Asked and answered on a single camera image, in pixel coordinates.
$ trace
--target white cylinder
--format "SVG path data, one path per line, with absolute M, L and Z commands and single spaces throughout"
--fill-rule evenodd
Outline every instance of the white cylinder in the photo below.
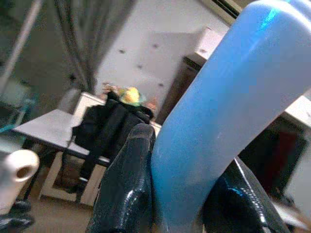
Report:
M 39 167 L 39 158 L 31 150 L 18 150 L 0 164 L 0 215 L 7 214 L 20 190 Z

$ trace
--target white table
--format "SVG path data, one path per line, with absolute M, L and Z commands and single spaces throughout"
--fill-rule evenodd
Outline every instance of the white table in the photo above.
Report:
M 63 151 L 70 140 L 73 122 L 76 122 L 76 119 L 71 114 L 55 109 L 13 130 L 37 143 Z M 85 159 L 89 151 L 72 142 L 68 153 Z M 97 163 L 107 166 L 109 161 L 108 158 L 100 157 Z
M 67 148 L 68 142 L 71 138 L 71 129 L 75 125 L 76 122 L 77 122 L 77 119 L 73 115 L 69 113 L 65 113 L 61 110 L 55 109 L 25 124 L 17 126 L 16 128 L 13 129 L 13 131 L 26 136 L 27 139 L 30 139 L 36 143 L 47 146 L 48 147 L 47 150 L 53 149 L 56 151 L 64 151 Z M 81 158 L 81 159 L 85 159 L 85 157 L 89 153 L 88 150 L 76 145 L 73 142 L 71 142 L 67 152 L 68 154 Z M 61 154 L 57 154 L 55 160 L 56 161 L 53 162 L 52 167 L 47 177 L 48 182 L 44 183 L 39 197 L 41 196 L 41 194 L 44 195 L 45 193 L 51 193 L 52 196 L 56 198 L 65 197 L 66 199 L 74 200 L 75 194 L 68 194 L 63 190 L 56 191 L 52 189 L 53 182 L 56 179 L 56 176 L 61 166 Z M 108 167 L 109 162 L 110 160 L 108 158 L 100 156 L 96 164 L 100 166 Z M 105 168 L 104 167 L 99 168 L 98 165 L 96 165 L 93 171 L 94 173 L 94 175 L 92 174 L 93 177 L 99 176 L 99 175 L 102 176 L 104 173 Z M 25 199 L 28 198 L 41 168 L 42 168 L 42 162 L 40 163 L 40 167 L 38 171 L 33 176 L 26 190 L 26 193 L 24 195 Z M 91 178 L 90 178 L 88 186 L 85 189 L 86 195 L 81 201 L 86 204 L 93 203 L 92 200 L 90 200 L 89 193 L 91 193 L 92 190 L 94 189 L 93 186 L 97 185 L 96 183 L 97 181 L 94 183 L 93 180 L 91 181 Z

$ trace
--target air conditioner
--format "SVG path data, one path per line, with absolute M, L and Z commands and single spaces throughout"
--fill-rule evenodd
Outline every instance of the air conditioner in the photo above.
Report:
M 218 14 L 228 24 L 232 24 L 242 9 L 254 0 L 201 0 L 205 6 Z

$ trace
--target floor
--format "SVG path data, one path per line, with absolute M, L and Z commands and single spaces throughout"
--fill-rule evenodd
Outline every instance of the floor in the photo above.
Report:
M 32 192 L 29 201 L 32 204 L 30 215 L 35 218 L 35 224 L 25 233 L 84 233 L 93 209 L 90 206 L 74 202 L 41 197 L 38 195 L 48 169 L 43 169 Z

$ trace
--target gray curtain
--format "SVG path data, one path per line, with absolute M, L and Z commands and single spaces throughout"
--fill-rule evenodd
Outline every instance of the gray curtain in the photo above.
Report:
M 94 73 L 136 0 L 55 0 L 56 20 L 76 77 L 75 87 L 94 94 Z

